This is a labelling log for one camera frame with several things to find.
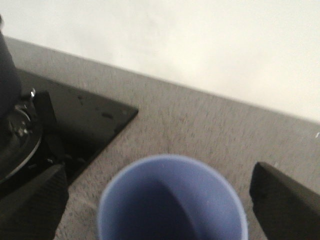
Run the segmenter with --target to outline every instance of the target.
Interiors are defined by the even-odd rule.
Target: blue cup
[[[120,171],[102,194],[100,240],[248,240],[235,190],[208,165],[156,155]]]

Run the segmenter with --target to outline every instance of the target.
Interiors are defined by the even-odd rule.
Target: white wall
[[[3,33],[320,122],[318,0],[1,0]]]

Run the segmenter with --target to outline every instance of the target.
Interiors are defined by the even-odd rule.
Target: gray countertop
[[[249,196],[256,162],[267,162],[320,193],[319,124],[6,40],[18,68],[139,108],[138,116],[70,186],[56,240],[97,239],[103,189],[123,167],[149,155],[186,155],[222,173],[240,196],[251,240],[266,239]]]

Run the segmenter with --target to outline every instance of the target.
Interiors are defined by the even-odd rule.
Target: cup rim
[[[134,161],[130,163],[129,165],[125,166],[122,170],[120,170],[115,176],[109,181],[107,184],[106,188],[103,190],[103,193],[101,195],[100,201],[99,201],[99,206],[98,206],[98,211],[97,211],[97,230],[98,230],[98,237],[100,240],[103,239],[102,236],[102,209],[104,208],[105,202],[104,201],[111,190],[114,188],[115,184],[129,171],[139,167],[140,165],[144,165],[146,163],[150,162],[155,162],[155,161],[161,161],[164,159],[170,159],[172,161],[176,162],[184,162],[188,164],[195,165],[197,167],[202,168],[204,171],[208,171],[211,173],[221,184],[225,186],[225,189],[229,192],[231,195],[235,206],[237,208],[237,211],[239,213],[240,217],[240,225],[241,225],[241,240],[248,240],[248,222],[247,222],[247,217],[246,217],[246,212],[244,210],[244,207],[242,205],[242,202],[236,193],[235,189],[232,187],[232,185],[227,181],[227,179],[222,176],[217,170],[209,166],[208,164],[196,160],[195,158],[184,156],[184,155],[179,155],[179,154],[158,154],[158,155],[151,155],[147,156],[144,158],[141,158],[137,161]]]

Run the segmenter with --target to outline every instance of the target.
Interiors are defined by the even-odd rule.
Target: gas burner
[[[0,183],[19,171],[35,154],[43,133],[33,104],[35,90],[20,101],[0,126]]]

